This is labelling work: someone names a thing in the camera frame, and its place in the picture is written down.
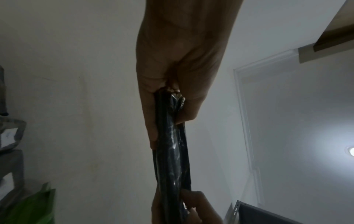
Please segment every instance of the black wrapped package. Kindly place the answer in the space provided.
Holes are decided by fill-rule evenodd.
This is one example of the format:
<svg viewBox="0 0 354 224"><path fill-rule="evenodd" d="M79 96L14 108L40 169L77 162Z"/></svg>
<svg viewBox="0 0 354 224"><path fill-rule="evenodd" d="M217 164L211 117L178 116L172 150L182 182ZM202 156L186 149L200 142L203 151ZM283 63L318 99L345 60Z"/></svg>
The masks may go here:
<svg viewBox="0 0 354 224"><path fill-rule="evenodd" d="M166 224L182 224L187 210L180 199L181 189L191 190L191 175L184 123L175 125L184 98L179 92L155 93L156 125L159 132L153 151L156 180L161 193Z"/></svg>

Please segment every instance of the hand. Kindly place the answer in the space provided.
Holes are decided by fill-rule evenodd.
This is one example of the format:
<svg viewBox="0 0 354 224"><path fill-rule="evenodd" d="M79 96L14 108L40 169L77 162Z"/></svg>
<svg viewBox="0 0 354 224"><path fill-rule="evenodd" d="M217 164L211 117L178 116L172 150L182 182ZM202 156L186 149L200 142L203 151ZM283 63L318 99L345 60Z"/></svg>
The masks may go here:
<svg viewBox="0 0 354 224"><path fill-rule="evenodd" d="M154 92L180 90L185 105L176 123L193 120L221 63L242 0L147 0L136 43L139 94L156 148Z"/></svg>
<svg viewBox="0 0 354 224"><path fill-rule="evenodd" d="M193 192L188 190L181 191L181 198L189 209L189 215L185 224L223 224L221 217L216 213L202 192ZM161 195L156 188L155 197L152 203L152 224L162 224L163 208L161 204Z"/></svg>

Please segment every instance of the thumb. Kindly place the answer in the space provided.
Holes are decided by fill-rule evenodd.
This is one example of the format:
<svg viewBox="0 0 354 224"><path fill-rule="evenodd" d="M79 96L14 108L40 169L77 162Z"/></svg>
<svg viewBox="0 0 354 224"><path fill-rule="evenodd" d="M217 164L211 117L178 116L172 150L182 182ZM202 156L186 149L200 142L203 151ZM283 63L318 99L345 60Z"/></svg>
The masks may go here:
<svg viewBox="0 0 354 224"><path fill-rule="evenodd" d="M176 124L194 120L204 100L204 96L196 99L186 99L183 108L177 114Z"/></svg>
<svg viewBox="0 0 354 224"><path fill-rule="evenodd" d="M182 189L181 198L187 207L195 208L199 218L203 224L222 224L221 217L216 213L214 208L210 205L204 193L200 191L189 191Z"/></svg>

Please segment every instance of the ceiling light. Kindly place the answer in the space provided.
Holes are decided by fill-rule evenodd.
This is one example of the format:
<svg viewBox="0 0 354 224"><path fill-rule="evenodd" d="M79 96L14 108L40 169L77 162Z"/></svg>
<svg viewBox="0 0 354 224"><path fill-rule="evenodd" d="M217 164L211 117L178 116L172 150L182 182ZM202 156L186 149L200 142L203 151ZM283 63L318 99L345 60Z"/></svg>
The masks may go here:
<svg viewBox="0 0 354 224"><path fill-rule="evenodd" d="M349 152L350 155L354 156L354 147L349 148L348 152Z"/></svg>

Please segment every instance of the human hand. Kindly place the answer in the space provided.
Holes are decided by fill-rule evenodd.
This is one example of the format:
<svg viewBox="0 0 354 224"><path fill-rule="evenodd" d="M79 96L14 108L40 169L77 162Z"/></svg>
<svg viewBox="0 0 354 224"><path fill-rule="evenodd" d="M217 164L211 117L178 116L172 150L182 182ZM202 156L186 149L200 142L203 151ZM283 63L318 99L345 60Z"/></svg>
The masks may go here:
<svg viewBox="0 0 354 224"><path fill-rule="evenodd" d="M156 148L154 92L162 87L185 97L176 124L193 120L220 66L242 0L147 0L136 44L139 94Z"/></svg>
<svg viewBox="0 0 354 224"><path fill-rule="evenodd" d="M185 224L222 224L221 217L216 213L214 208L210 205L208 199L202 192L193 192L182 189L181 198L189 209L189 215ZM152 203L152 224L162 224L163 208L161 204L161 195L159 189L156 188L155 197Z"/></svg>

